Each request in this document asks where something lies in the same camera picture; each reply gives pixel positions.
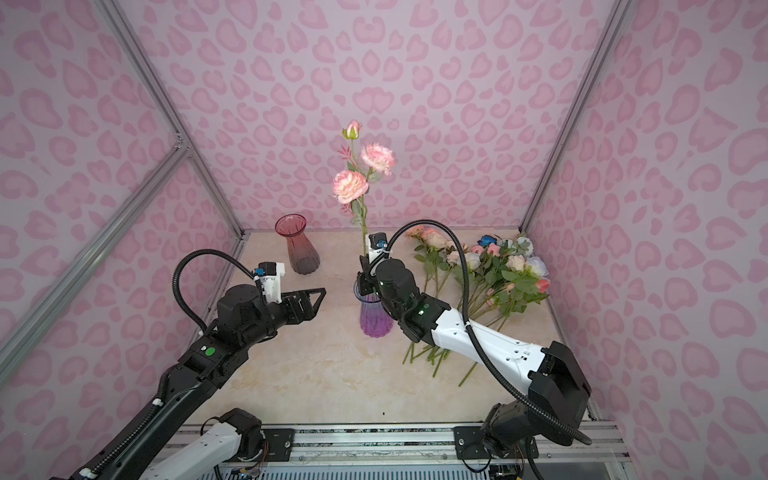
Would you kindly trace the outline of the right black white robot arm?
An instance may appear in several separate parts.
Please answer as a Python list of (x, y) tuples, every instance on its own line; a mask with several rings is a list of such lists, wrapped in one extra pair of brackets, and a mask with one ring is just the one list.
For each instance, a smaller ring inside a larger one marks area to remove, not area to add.
[(373, 265), (361, 257), (360, 263), (360, 293), (376, 294), (410, 341), (484, 365), (513, 396), (511, 403), (494, 405), (479, 429), (488, 453), (504, 458), (536, 436), (561, 446), (591, 444), (580, 429), (591, 388), (566, 345), (524, 343), (465, 319), (460, 310), (422, 292), (400, 260), (381, 256)]

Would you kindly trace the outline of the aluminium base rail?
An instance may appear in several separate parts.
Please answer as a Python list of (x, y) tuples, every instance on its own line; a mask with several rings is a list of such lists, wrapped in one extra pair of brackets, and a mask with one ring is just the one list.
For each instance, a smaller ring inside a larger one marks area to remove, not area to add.
[(240, 437), (216, 422), (183, 426), (141, 479), (636, 479), (612, 422), (587, 421), (592, 442), (542, 436), (503, 458), (485, 452), (476, 423), (272, 424), (263, 449), (236, 457)]

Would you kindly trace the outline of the pile of artificial flowers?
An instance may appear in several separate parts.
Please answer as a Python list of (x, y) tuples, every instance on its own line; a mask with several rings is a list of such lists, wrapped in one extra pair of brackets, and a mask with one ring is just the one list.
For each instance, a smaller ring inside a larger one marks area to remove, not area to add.
[(486, 234), (457, 249), (459, 263), (440, 287), (424, 271), (426, 293), (458, 310), (467, 308), (471, 319), (525, 342), (544, 344), (557, 338), (544, 309), (548, 269), (528, 236)]

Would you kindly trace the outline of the purple blue glass vase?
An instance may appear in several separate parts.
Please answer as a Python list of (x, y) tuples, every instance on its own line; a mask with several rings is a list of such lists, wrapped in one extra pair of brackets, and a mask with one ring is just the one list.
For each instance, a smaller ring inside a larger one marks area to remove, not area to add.
[(362, 332), (371, 338), (386, 336), (392, 330), (394, 321), (383, 309), (378, 294), (359, 279), (355, 281), (354, 294), (361, 306), (359, 326)]

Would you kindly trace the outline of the pink carnation flower stem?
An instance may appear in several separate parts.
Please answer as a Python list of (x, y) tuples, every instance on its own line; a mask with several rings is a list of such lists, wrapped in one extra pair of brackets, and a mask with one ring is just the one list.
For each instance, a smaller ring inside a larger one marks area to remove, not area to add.
[(397, 165), (395, 153), (378, 143), (361, 144), (362, 123), (350, 121), (341, 130), (341, 135), (348, 142), (340, 153), (346, 168), (337, 173), (332, 181), (332, 194), (342, 208), (352, 215), (352, 223), (361, 229), (361, 253), (368, 253), (366, 195), (373, 184), (390, 176)]

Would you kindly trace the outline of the red glass vase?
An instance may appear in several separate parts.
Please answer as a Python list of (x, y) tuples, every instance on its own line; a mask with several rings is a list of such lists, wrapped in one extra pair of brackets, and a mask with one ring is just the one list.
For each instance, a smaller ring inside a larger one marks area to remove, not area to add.
[(279, 218), (275, 231), (287, 242), (288, 257), (292, 269), (300, 275), (315, 272), (320, 266), (320, 257), (306, 236), (307, 220), (300, 214), (287, 214)]

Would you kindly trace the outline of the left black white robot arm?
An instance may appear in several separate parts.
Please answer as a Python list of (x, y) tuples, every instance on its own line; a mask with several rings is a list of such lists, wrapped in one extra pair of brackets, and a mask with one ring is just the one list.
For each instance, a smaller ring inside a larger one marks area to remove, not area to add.
[(252, 346), (274, 338), (283, 326), (313, 320), (325, 295), (324, 288), (305, 289), (269, 302), (259, 286), (229, 288), (205, 334), (161, 375), (154, 398), (71, 477), (137, 479), (185, 421), (248, 360)]

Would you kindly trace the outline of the left aluminium frame profile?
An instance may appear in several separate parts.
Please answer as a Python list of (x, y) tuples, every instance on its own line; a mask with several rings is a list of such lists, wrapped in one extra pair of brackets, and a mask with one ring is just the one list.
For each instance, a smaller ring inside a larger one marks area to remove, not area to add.
[(173, 104), (168, 89), (149, 60), (139, 35), (131, 25), (117, 1), (94, 1), (104, 22), (116, 36), (124, 54), (131, 62), (139, 80), (176, 137), (176, 144), (151, 171), (140, 186), (117, 210), (99, 233), (69, 263), (68, 268), (22, 317), (21, 325), (11, 333), (1, 348), (1, 384), (6, 385), (26, 359), (41, 343), (54, 322), (82, 291), (127, 232), (134, 226), (150, 203), (170, 181), (184, 163), (189, 163), (202, 181), (220, 215), (226, 221), (234, 238), (234, 254), (239, 255), (245, 244), (246, 232), (237, 220), (233, 208), (216, 183), (204, 156), (184, 125), (178, 108)]

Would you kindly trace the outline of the peach carnation flower stem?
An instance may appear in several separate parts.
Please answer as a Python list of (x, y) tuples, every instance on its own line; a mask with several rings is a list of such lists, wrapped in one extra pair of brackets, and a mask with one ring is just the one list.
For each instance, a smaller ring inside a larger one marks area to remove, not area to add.
[(459, 263), (456, 244), (442, 230), (424, 225), (411, 227), (406, 236), (417, 242), (415, 259), (423, 265), (426, 278), (440, 287)]

